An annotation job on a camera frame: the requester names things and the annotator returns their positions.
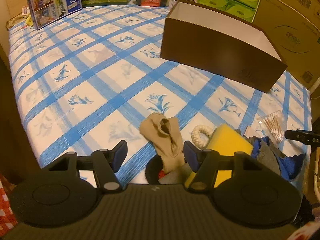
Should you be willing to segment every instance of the yellow sponge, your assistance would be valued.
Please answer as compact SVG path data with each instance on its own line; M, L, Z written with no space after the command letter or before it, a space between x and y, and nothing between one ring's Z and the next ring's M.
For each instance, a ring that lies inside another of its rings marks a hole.
M247 142L240 134L227 124L220 125L213 133L207 149L220 153L220 155L233 156L235 152L245 152L251 155L253 146ZM232 171L218 171L214 187L231 178ZM189 187L196 174L192 172L185 182L185 187Z

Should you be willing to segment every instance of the gray cloth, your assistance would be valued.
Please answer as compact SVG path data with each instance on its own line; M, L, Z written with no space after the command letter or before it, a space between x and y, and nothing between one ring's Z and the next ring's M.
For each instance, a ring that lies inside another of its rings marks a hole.
M175 171L171 171L163 178L159 179L160 184L184 184L192 172L188 163L178 167Z
M250 137L248 139L248 142L253 144L253 142L256 140L256 137ZM275 153L272 151L273 150L278 150L276 147L273 145L273 143L270 140L270 147L268 144L266 144L263 140L260 142L261 148L259 149L259 155L257 156L257 161L260 162L261 164L265 165L267 168L281 176L281 171L279 168L279 163L278 160L275 156Z

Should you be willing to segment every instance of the blue towel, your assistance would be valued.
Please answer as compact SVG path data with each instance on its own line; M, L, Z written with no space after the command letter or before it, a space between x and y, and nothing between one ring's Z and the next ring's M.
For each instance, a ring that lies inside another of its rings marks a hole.
M268 146L270 146L270 138L263 137L263 138L256 138L253 142L253 150L251 153L251 157L257 159L260 154L261 148L261 141L264 141ZM284 157L281 158L278 155L274 154L277 158L279 169L281 172L281 177L285 180L292 180L294 179L301 170L303 160L306 157L306 153L301 153L299 155L295 155L293 157Z

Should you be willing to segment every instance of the black circular pad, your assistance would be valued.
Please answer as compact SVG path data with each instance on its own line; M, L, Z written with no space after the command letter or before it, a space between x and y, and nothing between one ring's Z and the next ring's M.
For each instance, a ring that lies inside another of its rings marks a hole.
M76 175L65 171L42 171L15 188L10 205L20 222L57 227L87 215L96 200L96 189Z
M146 179L149 184L157 185L160 184L158 182L159 172L163 169L162 159L159 155L153 156L150 161L148 161L146 165Z
M272 171L234 176L213 189L211 196L223 215L251 228L290 223L300 207L297 190Z

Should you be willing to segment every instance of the white pipe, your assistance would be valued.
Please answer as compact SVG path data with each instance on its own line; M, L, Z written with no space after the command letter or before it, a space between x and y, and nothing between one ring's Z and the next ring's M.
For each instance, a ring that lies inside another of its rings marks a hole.
M309 89L310 95L316 90L316 88L320 85L320 77L316 80L316 82Z
M316 163L315 163L315 173L313 174L313 187L315 190L316 197L320 203L320 188L318 188L318 167L319 167L319 155L320 155L320 149L316 150Z

